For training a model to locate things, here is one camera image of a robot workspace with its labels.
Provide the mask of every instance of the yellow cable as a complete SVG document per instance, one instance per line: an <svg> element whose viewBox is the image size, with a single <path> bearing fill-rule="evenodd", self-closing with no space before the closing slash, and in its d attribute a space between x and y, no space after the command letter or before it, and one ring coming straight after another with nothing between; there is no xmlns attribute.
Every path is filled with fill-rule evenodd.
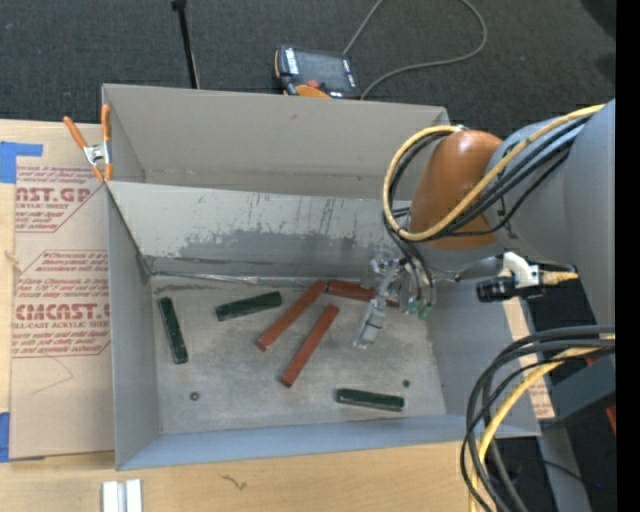
<svg viewBox="0 0 640 512"><path fill-rule="evenodd" d="M592 106L592 107L587 107L587 108L583 108L583 109L571 112L571 113L569 113L569 114L567 114L565 116L562 116L562 117L556 119L555 121L550 122L549 124L547 124L547 125L543 126L542 128L540 128L533 135L531 135L531 136L527 137L526 139L520 141L520 143L518 143L513 148L512 151L510 151L505 157L503 157L493 167L493 169L491 169L477 183L477 185L471 190L471 192L469 192L462 199L462 201L460 201L460 203L458 203L458 205L453 210L451 210L449 212L449 214L445 218L443 218L440 222L438 222L434 226L426 229L425 231L422 231L420 233L410 233L409 231L400 228L400 226L396 222L395 217L393 216L393 213L391 212L391 206L389 204L389 197L388 197L389 188L390 188L390 185L391 185L391 179L393 177L393 174L394 174L394 171L395 171L395 167L397 165L397 162L402 157L402 155L404 155L404 153L409 149L409 147L417 139L419 139L420 137L422 137L424 135L428 135L430 133L446 131L447 127L446 126L444 126L444 127L443 126L436 126L436 127L431 128L431 129L428 128L426 130L423 130L422 132L417 133L416 135L411 137L407 142L405 142L405 144L403 144L403 146L398 150L398 152L393 157L393 160L391 161L391 164L389 165L389 168L387 169L387 174L385 176L385 180L384 180L384 184L383 184L383 188L382 188L382 204L383 204L384 214L385 214L385 217L387 218L387 221L389 222L389 224L391 225L393 230L398 234L398 236L400 236L400 238L403 238L405 240L409 240L411 242L419 242L419 241L424 240L425 238L429 238L429 237L431 237L433 235L436 235L437 233L442 231L444 228L446 228L449 224L451 224L464 210L466 210L469 207L469 205L471 204L471 202L474 199L476 199L476 197L478 197L482 193L482 191L489 185L491 180L495 176L497 176L499 173L501 173L504 170L504 168L507 165L509 165L509 163L519 153L521 153L524 149L526 149L529 145L531 145L537 139L539 139L540 137L543 137L544 135L546 135L550 131L555 130L558 126L566 124L566 123L568 123L570 121L573 121L574 119L578 119L580 117L592 115L595 112L597 112L598 110L600 110L603 106L604 105L595 105L595 106ZM455 128L455 127L449 127L449 128L451 128L451 130L449 130L451 132L458 131L458 129L459 129L459 128Z"/></svg>
<svg viewBox="0 0 640 512"><path fill-rule="evenodd" d="M598 350L598 348L570 348L556 355L552 359L583 356L585 354L594 352L596 350ZM511 392L505 399L504 403L496 411L496 414L491 419L491 422L487 426L486 430L484 431L484 434L482 435L482 438L480 439L480 443L478 445L478 455L480 457L480 461L484 462L484 457L487 454L487 450L489 449L489 444L491 443L493 436L498 430L498 427L500 426L502 421L505 419L507 414L509 414L509 411L511 411L511 408L522 396L522 394L527 389L529 389L536 380L538 380L540 377L542 377L546 373L549 373L551 370L557 368L563 363L564 361L555 361L555 362L550 361L548 363L541 365L535 370L529 372L518 383L518 385L511 390ZM471 475L471 483L474 489L478 488L478 474L475 472L473 473L473 475ZM473 497L473 494L471 493L469 493L469 510L471 512L476 511L476 501L475 501L475 498Z"/></svg>
<svg viewBox="0 0 640 512"><path fill-rule="evenodd" d="M396 231L400 229L400 226L396 222L396 219L391 212L391 204L389 203L389 189L391 188L391 180L393 179L393 175L395 174L398 161L409 150L409 148L411 148L411 146L413 146L413 144L415 144L421 138L438 133L454 133L460 131L461 129L462 128L460 128L459 126L450 125L432 126L430 128L425 128L424 130L419 131L418 133L412 135L409 139L407 139L402 147L393 156L393 159L389 164L389 168L387 169L387 174L384 177L384 183L382 185L382 207L384 209L384 214L387 217L387 220Z"/></svg>

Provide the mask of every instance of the green block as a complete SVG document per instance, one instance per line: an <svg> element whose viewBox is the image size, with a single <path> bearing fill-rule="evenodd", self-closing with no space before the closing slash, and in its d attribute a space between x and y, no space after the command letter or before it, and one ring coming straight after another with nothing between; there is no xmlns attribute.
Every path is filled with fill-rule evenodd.
<svg viewBox="0 0 640 512"><path fill-rule="evenodd" d="M241 316L251 315L267 309L277 308L282 305L280 292L265 293L257 297L229 302L216 308L218 320L224 322Z"/></svg>
<svg viewBox="0 0 640 512"><path fill-rule="evenodd" d="M158 300L158 306L162 313L165 331L169 337L169 346L171 347L173 360L176 364L186 363L189 360L189 356L187 354L187 347L184 344L184 339L182 338L182 331L180 330L178 317L173 307L173 301L169 297L163 297Z"/></svg>
<svg viewBox="0 0 640 512"><path fill-rule="evenodd" d="M404 398L395 395L383 395L358 389L338 389L336 400L338 403L382 409L384 411L400 412L404 409Z"/></svg>

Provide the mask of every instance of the orange block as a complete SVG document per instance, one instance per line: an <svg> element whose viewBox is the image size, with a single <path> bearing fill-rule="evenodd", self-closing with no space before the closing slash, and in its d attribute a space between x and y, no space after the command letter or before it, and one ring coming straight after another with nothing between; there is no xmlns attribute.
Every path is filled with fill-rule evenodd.
<svg viewBox="0 0 640 512"><path fill-rule="evenodd" d="M267 332L258 338L258 341L256 342L258 348L265 352L273 343L275 343L287 327L295 322L302 312L307 309L307 307L309 307L309 305L312 304L326 289L327 283L322 280L316 281L315 284L309 288L286 313L284 313L271 327L269 327Z"/></svg>
<svg viewBox="0 0 640 512"><path fill-rule="evenodd" d="M291 361L285 372L280 377L280 382L282 382L282 384L288 388L293 386L293 383L298 378L298 375L300 375L300 372L302 372L307 361L309 361L311 354L313 354L316 347L322 341L322 338L329 330L329 327L333 323L333 320L338 315L339 311L340 309L333 304L330 304L325 308L320 320L318 320L316 325L313 327L309 336L307 336L307 339L302 344L302 347L300 347L300 350L298 350L297 354L293 358L293 361Z"/></svg>

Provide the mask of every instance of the clamp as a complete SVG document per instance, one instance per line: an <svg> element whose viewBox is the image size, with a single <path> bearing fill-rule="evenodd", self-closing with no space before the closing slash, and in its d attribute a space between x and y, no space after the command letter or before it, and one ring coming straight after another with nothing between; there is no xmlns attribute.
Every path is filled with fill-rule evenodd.
<svg viewBox="0 0 640 512"><path fill-rule="evenodd" d="M113 175L113 163L111 162L111 107L109 105L102 105L102 111L100 113L100 122L102 124L102 142L99 144L94 144L93 146L89 146L85 141L84 137L78 130L78 127L71 120L70 117L64 116L62 122L67 125L69 131L71 132L71 136L73 140L76 141L76 144L82 149L89 164L91 165L91 169L96 177L101 181L110 180ZM102 171L98 168L97 162L98 160L104 159L105 162L105 172L102 174Z"/></svg>

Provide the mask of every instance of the cardboard sheet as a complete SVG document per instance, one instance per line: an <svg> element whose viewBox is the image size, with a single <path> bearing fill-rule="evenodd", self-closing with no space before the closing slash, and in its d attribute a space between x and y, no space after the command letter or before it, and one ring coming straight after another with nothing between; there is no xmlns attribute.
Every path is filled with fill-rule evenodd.
<svg viewBox="0 0 640 512"><path fill-rule="evenodd" d="M98 126L79 127L89 144L100 140ZM112 449L104 187L62 123L2 121L0 139L41 146L40 157L15 160L14 247L4 255L13 274L9 456Z"/></svg>

